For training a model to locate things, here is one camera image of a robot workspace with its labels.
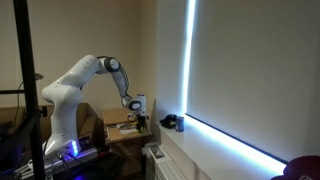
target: roller blind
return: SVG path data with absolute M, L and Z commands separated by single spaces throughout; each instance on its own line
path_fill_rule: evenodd
M 320 155 L 320 1 L 199 0 L 187 114 L 284 161 Z

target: window sill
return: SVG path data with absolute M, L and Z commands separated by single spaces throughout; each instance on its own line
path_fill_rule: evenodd
M 191 121 L 185 121 L 184 132 L 159 128 L 211 179 L 271 179 L 280 175 L 212 139 Z

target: wooden desk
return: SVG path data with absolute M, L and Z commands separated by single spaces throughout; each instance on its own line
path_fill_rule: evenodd
M 142 156 L 141 149 L 148 142 L 148 137 L 152 133 L 144 130 L 142 133 L 131 132 L 121 134 L 116 124 L 128 123 L 127 115 L 131 111 L 127 109 L 108 109 L 103 111 L 105 123 L 106 145 L 111 145 L 112 151 L 125 157 L 126 163 L 122 167 L 120 179 L 145 174 L 145 157 Z

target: small black object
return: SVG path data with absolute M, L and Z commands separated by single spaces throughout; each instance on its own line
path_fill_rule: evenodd
M 176 126 L 176 118 L 177 115 L 175 114 L 168 114 L 166 118 L 160 121 L 161 126 L 168 128 L 168 129 L 173 129 Z

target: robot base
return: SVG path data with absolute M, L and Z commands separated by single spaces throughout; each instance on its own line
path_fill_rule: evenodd
M 88 149 L 86 151 L 80 152 L 76 159 L 68 158 L 66 163 L 69 168 L 81 165 L 81 162 L 85 163 L 97 157 L 97 150 L 95 148 Z M 34 179 L 33 171 L 29 168 L 29 164 L 22 166 L 15 171 L 15 179 L 19 180 L 31 180 Z M 65 167 L 61 160 L 53 163 L 52 165 L 45 167 L 46 180 L 52 180 L 53 175 L 65 171 Z

